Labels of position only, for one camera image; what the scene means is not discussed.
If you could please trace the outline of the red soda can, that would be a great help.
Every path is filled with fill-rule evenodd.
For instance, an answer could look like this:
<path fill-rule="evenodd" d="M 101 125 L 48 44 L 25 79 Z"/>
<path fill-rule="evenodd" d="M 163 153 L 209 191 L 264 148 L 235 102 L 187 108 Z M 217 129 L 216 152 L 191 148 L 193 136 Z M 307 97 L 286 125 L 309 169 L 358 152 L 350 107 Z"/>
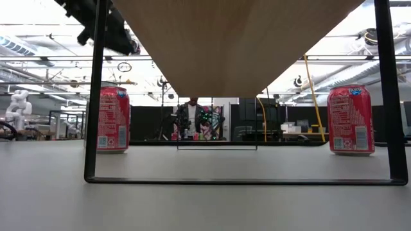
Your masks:
<path fill-rule="evenodd" d="M 124 153 L 130 140 L 130 100 L 127 90 L 103 85 L 100 91 L 97 153 Z"/>
<path fill-rule="evenodd" d="M 364 85 L 332 88 L 327 109 L 329 147 L 334 154 L 369 156 L 375 152 L 371 97 Z"/>

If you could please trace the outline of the black robot green lights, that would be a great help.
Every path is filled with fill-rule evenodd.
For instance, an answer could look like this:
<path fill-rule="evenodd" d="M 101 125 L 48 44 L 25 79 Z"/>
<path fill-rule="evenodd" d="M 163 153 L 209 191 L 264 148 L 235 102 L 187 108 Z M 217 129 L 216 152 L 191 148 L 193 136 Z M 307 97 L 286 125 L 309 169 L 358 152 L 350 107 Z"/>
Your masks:
<path fill-rule="evenodd" d="M 199 115 L 200 139 L 217 141 L 222 139 L 225 117 L 223 106 L 203 107 Z"/>

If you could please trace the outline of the colourful patchwork panel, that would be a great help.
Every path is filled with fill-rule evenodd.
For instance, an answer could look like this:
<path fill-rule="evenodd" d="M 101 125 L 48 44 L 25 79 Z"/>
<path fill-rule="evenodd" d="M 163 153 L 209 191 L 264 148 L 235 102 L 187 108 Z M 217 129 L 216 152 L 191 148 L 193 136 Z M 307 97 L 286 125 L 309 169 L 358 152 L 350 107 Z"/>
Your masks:
<path fill-rule="evenodd" d="M 187 137 L 215 141 L 220 138 L 220 125 L 224 121 L 219 106 L 201 106 L 189 102 L 175 112 L 175 131 L 181 138 Z"/>

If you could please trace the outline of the person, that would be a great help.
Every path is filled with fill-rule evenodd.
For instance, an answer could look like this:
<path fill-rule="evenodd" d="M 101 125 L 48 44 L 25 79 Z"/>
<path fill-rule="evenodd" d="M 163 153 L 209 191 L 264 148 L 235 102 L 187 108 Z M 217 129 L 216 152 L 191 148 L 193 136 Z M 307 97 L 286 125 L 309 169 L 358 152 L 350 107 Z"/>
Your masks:
<path fill-rule="evenodd" d="M 201 132 L 201 126 L 209 126 L 209 122 L 202 116 L 203 107 L 198 104 L 198 98 L 190 98 L 179 107 L 179 130 L 183 136 L 194 137 Z"/>

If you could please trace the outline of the black tall cabinet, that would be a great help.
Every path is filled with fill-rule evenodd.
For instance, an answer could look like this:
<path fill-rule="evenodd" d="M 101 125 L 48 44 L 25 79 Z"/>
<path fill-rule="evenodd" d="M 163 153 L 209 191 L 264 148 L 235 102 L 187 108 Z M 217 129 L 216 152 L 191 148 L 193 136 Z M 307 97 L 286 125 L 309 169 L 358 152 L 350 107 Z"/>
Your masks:
<path fill-rule="evenodd" d="M 251 140 L 269 141 L 276 120 L 275 105 L 267 98 L 240 98 L 240 121 L 245 123 Z"/>

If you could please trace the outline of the black lamp stand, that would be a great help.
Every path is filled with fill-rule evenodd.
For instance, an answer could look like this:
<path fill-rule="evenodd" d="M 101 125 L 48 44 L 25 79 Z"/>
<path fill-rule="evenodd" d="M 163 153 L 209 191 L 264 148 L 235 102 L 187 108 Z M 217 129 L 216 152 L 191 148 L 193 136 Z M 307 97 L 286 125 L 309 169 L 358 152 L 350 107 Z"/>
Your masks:
<path fill-rule="evenodd" d="M 157 81 L 157 85 L 161 86 L 161 121 L 160 121 L 160 127 L 159 127 L 159 135 L 158 135 L 158 140 L 161 140 L 162 137 L 162 129 L 163 129 L 163 108 L 164 108 L 164 93 L 165 93 L 165 88 L 167 86 L 168 82 L 164 81 L 162 77 Z"/>

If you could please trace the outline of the black partition panel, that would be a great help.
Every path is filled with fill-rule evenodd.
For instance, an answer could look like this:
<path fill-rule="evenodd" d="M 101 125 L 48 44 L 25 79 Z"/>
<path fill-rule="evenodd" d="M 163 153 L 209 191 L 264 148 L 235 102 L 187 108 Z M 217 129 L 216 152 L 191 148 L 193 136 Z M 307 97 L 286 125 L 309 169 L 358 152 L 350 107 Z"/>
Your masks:
<path fill-rule="evenodd" d="M 385 116 L 383 106 L 372 106 L 372 120 L 374 127 L 374 141 L 386 142 Z"/>
<path fill-rule="evenodd" d="M 176 117 L 172 116 L 173 107 L 132 106 L 130 140 L 170 140 L 174 132 Z"/>

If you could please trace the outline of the black round ceiling fixture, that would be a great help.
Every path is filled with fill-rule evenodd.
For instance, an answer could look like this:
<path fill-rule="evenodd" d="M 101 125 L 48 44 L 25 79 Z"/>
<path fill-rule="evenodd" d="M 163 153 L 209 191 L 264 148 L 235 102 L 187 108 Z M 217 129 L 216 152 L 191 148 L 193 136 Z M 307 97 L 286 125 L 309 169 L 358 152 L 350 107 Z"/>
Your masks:
<path fill-rule="evenodd" d="M 378 45 L 378 36 L 376 28 L 367 28 L 358 33 L 356 40 L 361 40 L 368 46 Z"/>

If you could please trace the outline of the large white robot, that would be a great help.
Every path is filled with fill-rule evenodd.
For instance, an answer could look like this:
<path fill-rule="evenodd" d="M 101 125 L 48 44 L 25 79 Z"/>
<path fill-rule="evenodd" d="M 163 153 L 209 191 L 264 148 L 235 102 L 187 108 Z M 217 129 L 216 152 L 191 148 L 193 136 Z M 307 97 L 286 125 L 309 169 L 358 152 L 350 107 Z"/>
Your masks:
<path fill-rule="evenodd" d="M 17 131 L 24 129 L 25 116 L 32 113 L 32 104 L 27 101 L 28 96 L 27 90 L 16 90 L 11 95 L 10 105 L 6 109 L 6 122 L 12 123 Z"/>

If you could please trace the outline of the grey monitor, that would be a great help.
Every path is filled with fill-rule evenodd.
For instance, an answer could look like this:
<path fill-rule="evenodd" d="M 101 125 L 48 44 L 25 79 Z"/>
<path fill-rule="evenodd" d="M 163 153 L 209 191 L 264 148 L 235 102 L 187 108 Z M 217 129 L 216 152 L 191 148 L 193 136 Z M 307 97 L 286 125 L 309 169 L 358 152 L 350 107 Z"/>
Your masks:
<path fill-rule="evenodd" d="M 401 101 L 400 107 L 404 135 L 411 137 L 411 101 Z"/>

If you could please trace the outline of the wooden shelf black metal frame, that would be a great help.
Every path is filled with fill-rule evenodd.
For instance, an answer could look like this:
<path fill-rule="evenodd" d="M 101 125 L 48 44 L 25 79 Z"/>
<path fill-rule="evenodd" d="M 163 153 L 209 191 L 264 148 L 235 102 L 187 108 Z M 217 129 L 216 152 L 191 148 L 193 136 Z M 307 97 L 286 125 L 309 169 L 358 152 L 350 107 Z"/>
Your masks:
<path fill-rule="evenodd" d="M 96 176 L 97 116 L 109 8 L 137 34 L 184 97 L 256 96 L 363 0 L 97 0 L 83 178 Z"/>

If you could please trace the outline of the silver ventilation duct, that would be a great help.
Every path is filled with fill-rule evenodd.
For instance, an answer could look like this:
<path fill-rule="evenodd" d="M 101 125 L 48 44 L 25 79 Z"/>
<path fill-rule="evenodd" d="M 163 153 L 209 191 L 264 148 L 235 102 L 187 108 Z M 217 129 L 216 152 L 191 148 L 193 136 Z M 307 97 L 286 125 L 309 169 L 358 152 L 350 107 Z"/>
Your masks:
<path fill-rule="evenodd" d="M 407 38 L 396 44 L 394 53 L 396 56 L 411 55 L 411 38 Z M 378 72 L 380 72 L 380 62 L 377 57 L 376 60 L 371 60 L 362 65 L 350 66 L 343 71 L 331 75 L 326 80 L 316 83 L 314 90 L 318 91 L 328 87 L 334 87 L 335 85 L 348 84 L 350 81 L 359 80 Z"/>

